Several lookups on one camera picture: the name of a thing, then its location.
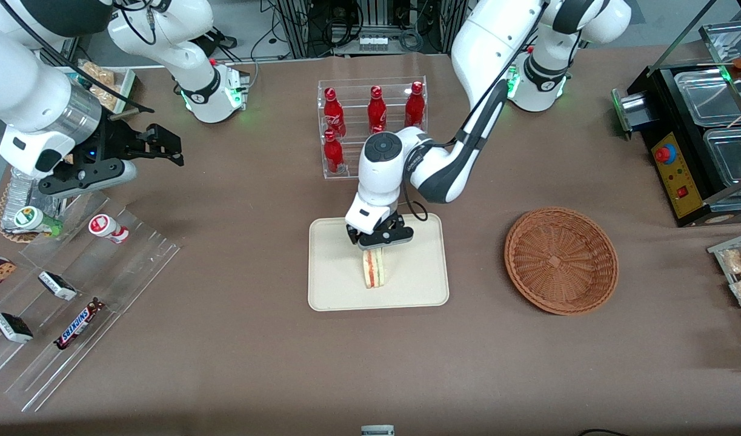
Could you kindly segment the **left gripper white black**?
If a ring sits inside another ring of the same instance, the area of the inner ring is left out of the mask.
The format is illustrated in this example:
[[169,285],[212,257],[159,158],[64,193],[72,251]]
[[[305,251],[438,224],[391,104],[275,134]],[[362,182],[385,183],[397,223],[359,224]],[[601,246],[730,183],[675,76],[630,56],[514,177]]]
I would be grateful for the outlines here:
[[348,210],[345,221],[349,240],[362,251],[401,245],[414,237],[414,229],[405,225],[395,202],[387,206],[357,202]]

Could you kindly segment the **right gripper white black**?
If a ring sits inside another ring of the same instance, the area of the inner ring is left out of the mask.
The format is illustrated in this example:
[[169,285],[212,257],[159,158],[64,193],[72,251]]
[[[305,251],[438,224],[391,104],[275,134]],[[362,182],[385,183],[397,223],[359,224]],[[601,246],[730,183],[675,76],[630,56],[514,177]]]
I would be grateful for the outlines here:
[[0,144],[2,157],[52,197],[129,182],[138,173],[132,159],[167,159],[182,167],[181,152],[180,137],[159,124],[140,133],[125,122],[97,118],[62,119],[33,133],[8,127]]

